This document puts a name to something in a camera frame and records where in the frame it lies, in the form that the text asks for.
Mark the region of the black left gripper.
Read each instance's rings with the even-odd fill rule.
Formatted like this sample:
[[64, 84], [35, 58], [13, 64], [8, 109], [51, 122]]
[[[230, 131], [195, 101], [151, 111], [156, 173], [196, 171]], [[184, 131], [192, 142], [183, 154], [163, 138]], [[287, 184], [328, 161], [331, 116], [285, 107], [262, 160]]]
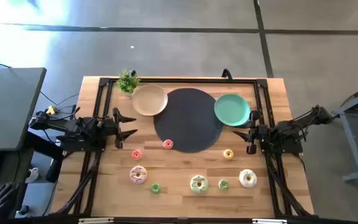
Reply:
[[123, 116], [118, 108], [113, 108], [113, 116], [113, 118], [104, 119], [104, 132], [106, 136], [115, 136], [115, 147], [117, 149], [122, 149], [122, 142], [125, 141], [130, 135], [136, 133], [137, 129], [121, 131], [119, 123], [128, 123], [136, 121], [136, 119]]

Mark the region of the large pink donut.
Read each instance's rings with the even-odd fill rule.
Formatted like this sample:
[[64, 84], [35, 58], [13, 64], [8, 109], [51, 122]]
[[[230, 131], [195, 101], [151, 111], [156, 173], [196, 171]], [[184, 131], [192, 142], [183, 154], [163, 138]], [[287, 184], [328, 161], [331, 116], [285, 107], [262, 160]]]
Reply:
[[135, 166], [131, 169], [129, 177], [135, 184], [143, 184], [147, 180], [147, 170], [143, 166]]

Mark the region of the large white donut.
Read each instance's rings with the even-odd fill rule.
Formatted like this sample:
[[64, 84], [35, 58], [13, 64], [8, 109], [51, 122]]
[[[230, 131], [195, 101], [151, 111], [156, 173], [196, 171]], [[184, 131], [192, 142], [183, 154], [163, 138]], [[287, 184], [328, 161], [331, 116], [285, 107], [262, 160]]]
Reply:
[[239, 182], [245, 188], [253, 188], [257, 183], [257, 176], [254, 171], [244, 169], [239, 174]]

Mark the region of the large green donut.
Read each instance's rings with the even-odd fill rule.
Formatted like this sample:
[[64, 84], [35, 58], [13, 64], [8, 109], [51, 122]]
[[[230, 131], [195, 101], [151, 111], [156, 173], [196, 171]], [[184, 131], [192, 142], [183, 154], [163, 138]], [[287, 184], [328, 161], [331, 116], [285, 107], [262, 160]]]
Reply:
[[206, 177], [202, 175], [195, 175], [190, 180], [190, 189], [197, 194], [204, 193], [208, 190], [209, 183]]

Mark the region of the teal round plate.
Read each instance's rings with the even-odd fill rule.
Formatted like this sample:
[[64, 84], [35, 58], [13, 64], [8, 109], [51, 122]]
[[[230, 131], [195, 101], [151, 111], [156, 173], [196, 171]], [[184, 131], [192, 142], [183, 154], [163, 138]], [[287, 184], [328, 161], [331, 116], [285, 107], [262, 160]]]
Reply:
[[240, 126], [249, 120], [250, 106], [238, 94], [221, 95], [214, 104], [214, 113], [220, 122], [227, 126]]

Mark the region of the beige round plate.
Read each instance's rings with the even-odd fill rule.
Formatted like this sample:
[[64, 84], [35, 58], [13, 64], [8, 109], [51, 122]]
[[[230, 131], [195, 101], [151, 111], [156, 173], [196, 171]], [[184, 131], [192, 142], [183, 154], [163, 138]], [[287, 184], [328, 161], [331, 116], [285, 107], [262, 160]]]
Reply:
[[136, 89], [132, 96], [132, 106], [143, 116], [161, 113], [168, 103], [166, 91], [158, 85], [144, 85]]

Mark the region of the small green potted plant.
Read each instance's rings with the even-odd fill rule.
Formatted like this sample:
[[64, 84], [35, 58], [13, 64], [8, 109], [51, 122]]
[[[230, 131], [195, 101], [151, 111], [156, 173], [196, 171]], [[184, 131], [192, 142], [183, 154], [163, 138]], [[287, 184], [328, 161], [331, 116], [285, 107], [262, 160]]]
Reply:
[[140, 79], [135, 70], [123, 70], [116, 83], [121, 92], [133, 94], [139, 82]]

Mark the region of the black round placemat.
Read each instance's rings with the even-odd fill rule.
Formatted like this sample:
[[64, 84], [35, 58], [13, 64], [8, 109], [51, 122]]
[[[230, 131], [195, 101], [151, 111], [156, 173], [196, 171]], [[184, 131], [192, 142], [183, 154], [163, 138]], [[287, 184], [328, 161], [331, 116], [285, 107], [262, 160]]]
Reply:
[[216, 100], [196, 88], [181, 88], [168, 94], [165, 109], [154, 116], [162, 141], [173, 141], [173, 149], [196, 153], [210, 148], [220, 137], [223, 123], [214, 113]]

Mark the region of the black desk support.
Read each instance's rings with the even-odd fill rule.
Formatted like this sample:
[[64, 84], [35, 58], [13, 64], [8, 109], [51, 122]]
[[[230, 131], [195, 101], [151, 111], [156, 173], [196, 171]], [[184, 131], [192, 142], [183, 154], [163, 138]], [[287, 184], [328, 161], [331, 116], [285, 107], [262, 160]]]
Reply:
[[53, 159], [52, 164], [46, 173], [45, 180], [48, 182], [56, 182], [59, 178], [64, 159], [63, 149], [31, 132], [28, 132], [25, 137], [24, 147], [31, 148], [34, 151]]

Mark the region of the white cup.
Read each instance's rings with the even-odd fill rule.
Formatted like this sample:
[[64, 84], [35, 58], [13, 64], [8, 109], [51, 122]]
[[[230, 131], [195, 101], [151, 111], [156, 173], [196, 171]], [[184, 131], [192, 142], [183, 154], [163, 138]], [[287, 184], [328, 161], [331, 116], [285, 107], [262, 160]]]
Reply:
[[39, 178], [39, 168], [33, 167], [31, 169], [28, 169], [25, 183], [26, 184], [32, 183], [32, 182], [36, 181], [38, 178]]

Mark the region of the grey desk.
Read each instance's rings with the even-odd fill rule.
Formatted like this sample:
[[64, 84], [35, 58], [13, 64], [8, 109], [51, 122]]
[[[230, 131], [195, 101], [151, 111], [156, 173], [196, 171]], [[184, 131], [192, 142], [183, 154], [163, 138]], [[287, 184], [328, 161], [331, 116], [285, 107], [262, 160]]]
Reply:
[[19, 150], [47, 70], [0, 68], [0, 151]]

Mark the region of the person's hand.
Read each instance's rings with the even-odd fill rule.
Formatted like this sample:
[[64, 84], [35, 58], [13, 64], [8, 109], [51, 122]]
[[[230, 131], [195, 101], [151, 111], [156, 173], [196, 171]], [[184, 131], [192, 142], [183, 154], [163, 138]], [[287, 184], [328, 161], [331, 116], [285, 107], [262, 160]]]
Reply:
[[19, 184], [6, 183], [0, 186], [0, 220], [8, 219], [13, 209]]

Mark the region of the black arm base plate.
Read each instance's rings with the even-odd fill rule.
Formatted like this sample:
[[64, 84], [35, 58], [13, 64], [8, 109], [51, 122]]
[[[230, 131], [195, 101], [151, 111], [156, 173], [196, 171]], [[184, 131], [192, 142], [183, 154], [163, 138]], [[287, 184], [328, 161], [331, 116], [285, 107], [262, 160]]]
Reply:
[[263, 139], [260, 141], [261, 150], [271, 154], [299, 154], [303, 152], [300, 141], [292, 138]]
[[106, 147], [105, 139], [61, 139], [64, 151], [101, 152]]

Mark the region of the black curved bracket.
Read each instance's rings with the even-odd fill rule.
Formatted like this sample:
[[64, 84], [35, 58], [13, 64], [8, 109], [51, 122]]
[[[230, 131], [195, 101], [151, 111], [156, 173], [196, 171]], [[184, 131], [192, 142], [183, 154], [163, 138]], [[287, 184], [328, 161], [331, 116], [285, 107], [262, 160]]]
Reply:
[[225, 68], [223, 70], [221, 77], [226, 78], [229, 82], [233, 81], [232, 75], [231, 75], [230, 71], [227, 68]]

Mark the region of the silver metal bracket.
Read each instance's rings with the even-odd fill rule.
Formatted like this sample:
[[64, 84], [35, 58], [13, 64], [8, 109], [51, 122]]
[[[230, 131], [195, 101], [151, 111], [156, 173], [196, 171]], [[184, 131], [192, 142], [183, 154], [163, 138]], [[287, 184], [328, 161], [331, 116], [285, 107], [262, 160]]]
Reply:
[[253, 218], [252, 224], [288, 224], [287, 220]]
[[78, 220], [78, 224], [107, 224], [113, 222], [114, 222], [113, 217], [81, 218]]

